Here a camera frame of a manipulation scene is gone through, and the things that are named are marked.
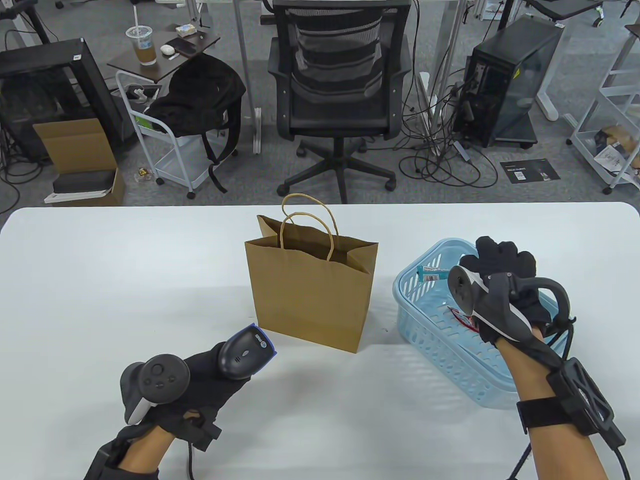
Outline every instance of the office chair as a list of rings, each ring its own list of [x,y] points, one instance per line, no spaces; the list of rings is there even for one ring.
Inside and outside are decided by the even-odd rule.
[[[396,174],[352,157],[366,152],[367,136],[396,137],[402,126],[403,78],[411,71],[404,25],[411,0],[274,0],[278,36],[271,41],[269,73],[276,79],[278,133],[332,138],[333,150],[305,140],[296,151],[322,160],[288,178],[290,186],[335,170],[346,204],[344,169],[387,178]],[[345,147],[345,138],[359,141]]]

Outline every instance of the chair armrest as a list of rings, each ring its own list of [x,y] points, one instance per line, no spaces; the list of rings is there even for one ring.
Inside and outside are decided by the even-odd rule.
[[[280,44],[278,43],[277,36],[271,39],[271,48],[269,49],[269,62],[267,64],[267,71],[274,77],[287,77],[286,73],[280,71]]]
[[[404,77],[407,73],[411,72],[413,65],[411,62],[411,55],[409,55],[409,40],[406,35],[402,39],[402,48],[400,48],[400,69],[391,75],[391,78],[400,76]]]
[[[403,81],[404,76],[411,72],[412,61],[409,55],[409,40],[406,35],[402,39],[400,49],[400,67],[389,79],[389,132],[384,135],[385,140],[395,138],[402,128],[402,102],[403,102]]]
[[[280,44],[278,38],[271,39],[269,50],[269,63],[267,71],[276,79],[276,126],[278,134],[292,141],[295,137],[291,134],[291,76],[280,71]]]

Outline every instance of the computer case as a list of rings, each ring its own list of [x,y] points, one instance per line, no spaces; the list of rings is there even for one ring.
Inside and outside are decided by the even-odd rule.
[[[537,142],[529,110],[563,28],[525,15],[474,48],[454,131],[483,147],[496,141]]]
[[[29,160],[49,157],[33,124],[85,118],[112,147],[123,142],[127,124],[84,39],[0,52],[0,124]]]

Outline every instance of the chair base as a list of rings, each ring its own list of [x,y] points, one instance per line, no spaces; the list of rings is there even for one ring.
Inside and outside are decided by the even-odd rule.
[[[309,180],[316,175],[327,172],[328,170],[335,170],[335,176],[338,179],[340,200],[344,204],[349,203],[347,200],[347,186],[344,182],[344,170],[346,168],[357,170],[358,172],[362,173],[369,173],[377,177],[384,177],[388,179],[387,183],[385,183],[385,188],[389,191],[393,191],[396,189],[396,174],[394,172],[385,168],[380,168],[379,166],[375,166],[370,163],[363,162],[362,160],[358,160],[357,158],[353,158],[351,156],[356,151],[366,151],[365,140],[355,142],[345,150],[344,138],[334,138],[333,152],[331,150],[328,150],[327,148],[319,147],[318,145],[307,142],[305,140],[300,141],[300,145],[298,147],[298,150],[296,151],[297,155],[299,157],[303,157],[305,156],[307,151],[315,153],[316,155],[321,157],[322,160],[314,166],[311,166],[306,170],[297,173],[293,177],[289,177],[288,179],[286,179],[283,184],[278,186],[278,195],[288,195],[289,188],[292,185],[303,182],[304,180]]]

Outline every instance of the black backpack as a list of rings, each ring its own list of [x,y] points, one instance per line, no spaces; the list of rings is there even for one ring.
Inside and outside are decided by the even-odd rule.
[[[234,69],[218,58],[202,53],[174,73],[169,82],[169,93],[155,100],[145,112],[166,123],[176,137],[202,136],[207,158],[212,162],[209,176],[222,193],[227,190],[213,174],[213,167],[236,149],[245,92],[244,83]],[[206,136],[206,132],[214,129],[228,129],[227,143],[219,157],[214,154]]]

